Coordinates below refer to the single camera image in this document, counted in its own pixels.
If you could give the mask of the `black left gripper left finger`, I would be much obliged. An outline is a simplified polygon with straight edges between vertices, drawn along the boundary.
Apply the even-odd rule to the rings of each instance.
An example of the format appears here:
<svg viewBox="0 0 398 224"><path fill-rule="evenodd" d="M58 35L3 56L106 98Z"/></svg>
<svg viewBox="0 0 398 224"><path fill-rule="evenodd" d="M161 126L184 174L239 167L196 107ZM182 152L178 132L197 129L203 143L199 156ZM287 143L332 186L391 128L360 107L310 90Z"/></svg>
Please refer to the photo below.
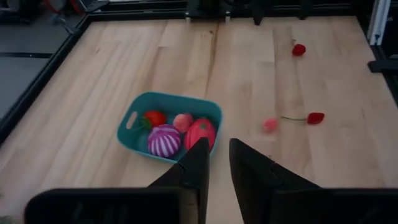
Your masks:
<svg viewBox="0 0 398 224"><path fill-rule="evenodd" d="M159 224L205 224L210 176L210 142L200 138L167 172L149 186L173 188L175 196L160 201Z"/></svg>

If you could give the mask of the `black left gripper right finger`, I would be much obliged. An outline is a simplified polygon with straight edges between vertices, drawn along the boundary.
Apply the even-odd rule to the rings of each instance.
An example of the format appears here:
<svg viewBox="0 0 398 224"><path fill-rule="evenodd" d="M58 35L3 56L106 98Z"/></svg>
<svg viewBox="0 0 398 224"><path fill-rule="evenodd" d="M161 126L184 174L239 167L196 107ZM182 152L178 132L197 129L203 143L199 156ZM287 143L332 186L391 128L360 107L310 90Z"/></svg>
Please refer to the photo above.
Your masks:
<svg viewBox="0 0 398 224"><path fill-rule="evenodd" d="M319 188L237 138L229 141L229 164L244 224L269 223L276 191Z"/></svg>

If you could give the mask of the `pink dragon fruit toy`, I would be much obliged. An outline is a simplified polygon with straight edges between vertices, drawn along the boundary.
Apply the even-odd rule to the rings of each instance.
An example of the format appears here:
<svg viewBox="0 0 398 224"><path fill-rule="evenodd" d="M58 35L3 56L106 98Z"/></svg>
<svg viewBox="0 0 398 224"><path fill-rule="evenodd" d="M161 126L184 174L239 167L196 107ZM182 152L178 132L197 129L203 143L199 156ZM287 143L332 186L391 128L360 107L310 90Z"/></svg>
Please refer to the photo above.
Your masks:
<svg viewBox="0 0 398 224"><path fill-rule="evenodd" d="M210 151L212 151L216 129L209 119L199 118L189 127L184 137L185 149L189 151L200 138L208 138Z"/></svg>

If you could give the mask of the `purple white striped ball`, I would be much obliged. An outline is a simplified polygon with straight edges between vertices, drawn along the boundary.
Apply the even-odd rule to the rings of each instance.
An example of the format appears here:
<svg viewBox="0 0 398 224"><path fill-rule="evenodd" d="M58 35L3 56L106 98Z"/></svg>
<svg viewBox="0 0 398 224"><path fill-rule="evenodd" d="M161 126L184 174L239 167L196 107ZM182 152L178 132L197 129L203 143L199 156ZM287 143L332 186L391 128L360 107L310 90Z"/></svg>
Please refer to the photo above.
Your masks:
<svg viewBox="0 0 398 224"><path fill-rule="evenodd" d="M170 124L161 124L152 128L147 147L150 154L158 157L170 158L181 148L180 132Z"/></svg>

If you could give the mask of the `pink bumpy ball toy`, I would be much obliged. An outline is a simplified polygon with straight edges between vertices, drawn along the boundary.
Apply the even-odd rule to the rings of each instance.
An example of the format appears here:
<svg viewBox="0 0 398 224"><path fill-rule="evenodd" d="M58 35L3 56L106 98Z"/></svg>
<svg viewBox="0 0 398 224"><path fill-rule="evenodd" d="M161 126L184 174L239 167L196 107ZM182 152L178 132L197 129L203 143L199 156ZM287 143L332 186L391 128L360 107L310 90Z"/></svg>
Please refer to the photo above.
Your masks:
<svg viewBox="0 0 398 224"><path fill-rule="evenodd" d="M263 130L267 133L273 132L278 128L278 119L267 118L263 122Z"/></svg>
<svg viewBox="0 0 398 224"><path fill-rule="evenodd" d="M193 116L189 113L178 114L173 120L173 126L180 133L186 133L192 124L193 124Z"/></svg>

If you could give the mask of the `red toy tomato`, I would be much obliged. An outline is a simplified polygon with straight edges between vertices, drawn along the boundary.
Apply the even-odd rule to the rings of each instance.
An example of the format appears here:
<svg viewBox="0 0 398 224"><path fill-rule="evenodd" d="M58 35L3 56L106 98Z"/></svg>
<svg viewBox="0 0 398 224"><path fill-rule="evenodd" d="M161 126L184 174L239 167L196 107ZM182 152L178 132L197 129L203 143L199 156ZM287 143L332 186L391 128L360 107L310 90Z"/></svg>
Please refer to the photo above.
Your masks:
<svg viewBox="0 0 398 224"><path fill-rule="evenodd" d="M146 111L141 119L142 127L145 129L152 129L166 123L166 115L157 110Z"/></svg>

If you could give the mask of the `teal plastic basket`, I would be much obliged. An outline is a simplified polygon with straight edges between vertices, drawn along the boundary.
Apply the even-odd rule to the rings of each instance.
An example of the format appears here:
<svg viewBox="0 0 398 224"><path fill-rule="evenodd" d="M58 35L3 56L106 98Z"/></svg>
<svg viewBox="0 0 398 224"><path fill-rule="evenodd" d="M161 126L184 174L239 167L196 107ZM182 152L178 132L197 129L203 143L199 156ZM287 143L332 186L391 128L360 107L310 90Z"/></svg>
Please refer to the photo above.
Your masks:
<svg viewBox="0 0 398 224"><path fill-rule="evenodd" d="M142 93L130 104L117 130L117 139L121 145L143 156L173 164L184 156L187 151L184 146L170 157L161 157L150 153L147 146L150 131L142 126L141 120L144 113L152 110L164 114L168 124L171 124L174 117L180 113L189 113L195 119L206 118L209 120L215 129L215 137L209 139L209 142L211 142L210 155L214 154L223 123L221 108L216 103L206 99L154 91Z"/></svg>

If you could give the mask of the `red cherry toy with stem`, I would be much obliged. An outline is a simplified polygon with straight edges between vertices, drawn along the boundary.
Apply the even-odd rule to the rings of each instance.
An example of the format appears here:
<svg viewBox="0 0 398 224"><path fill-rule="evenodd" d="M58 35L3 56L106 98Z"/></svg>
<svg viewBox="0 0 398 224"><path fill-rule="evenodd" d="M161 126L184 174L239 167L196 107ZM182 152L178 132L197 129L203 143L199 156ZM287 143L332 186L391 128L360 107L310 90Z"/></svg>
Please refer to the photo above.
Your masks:
<svg viewBox="0 0 398 224"><path fill-rule="evenodd" d="M282 116L282 118L291 121L304 121L307 124L314 125L314 124L320 124L324 120L325 114L321 112L312 112L309 113L306 118L290 118L287 116Z"/></svg>

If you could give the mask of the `red rose toy with stem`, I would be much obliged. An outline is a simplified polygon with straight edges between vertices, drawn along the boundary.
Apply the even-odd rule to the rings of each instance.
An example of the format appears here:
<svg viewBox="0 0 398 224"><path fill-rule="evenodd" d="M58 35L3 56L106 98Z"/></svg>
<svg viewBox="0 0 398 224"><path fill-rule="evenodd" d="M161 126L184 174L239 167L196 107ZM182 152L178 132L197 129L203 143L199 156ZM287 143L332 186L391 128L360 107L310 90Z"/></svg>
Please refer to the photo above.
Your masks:
<svg viewBox="0 0 398 224"><path fill-rule="evenodd" d="M295 39L292 39L292 55L293 56L303 56L304 53L307 51L306 46L303 44L297 43Z"/></svg>

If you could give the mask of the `black aluminium table frame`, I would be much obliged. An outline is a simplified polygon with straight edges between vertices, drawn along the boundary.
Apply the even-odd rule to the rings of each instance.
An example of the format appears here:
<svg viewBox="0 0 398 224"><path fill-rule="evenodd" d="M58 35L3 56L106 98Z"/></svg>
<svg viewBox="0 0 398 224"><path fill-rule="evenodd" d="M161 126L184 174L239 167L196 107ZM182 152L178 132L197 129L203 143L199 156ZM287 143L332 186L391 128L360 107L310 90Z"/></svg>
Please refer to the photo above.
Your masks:
<svg viewBox="0 0 398 224"><path fill-rule="evenodd" d="M304 20L312 16L355 16L361 28L368 32L372 12L366 8L375 0L349 0L348 2L316 4L314 0L300 0L299 4L275 5L275 0L224 0L232 8L231 18L251 18L259 25L264 17L297 17ZM0 145L7 139L26 111L52 78L80 37L92 22L143 21L158 19L185 19L187 0L149 1L94 1L81 21L73 28L60 48L45 56L47 63L37 74L6 115L0 119ZM398 0L391 0L390 11L397 15Z"/></svg>

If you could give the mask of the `white metal post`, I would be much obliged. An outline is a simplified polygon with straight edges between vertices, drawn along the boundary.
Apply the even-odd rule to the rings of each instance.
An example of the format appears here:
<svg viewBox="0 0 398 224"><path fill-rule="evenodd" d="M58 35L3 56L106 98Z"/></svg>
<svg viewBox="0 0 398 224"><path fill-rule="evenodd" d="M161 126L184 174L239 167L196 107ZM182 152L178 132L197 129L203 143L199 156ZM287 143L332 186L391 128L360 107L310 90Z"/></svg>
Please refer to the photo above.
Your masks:
<svg viewBox="0 0 398 224"><path fill-rule="evenodd" d="M390 6L391 0L375 0L367 32L370 45L382 44Z"/></svg>

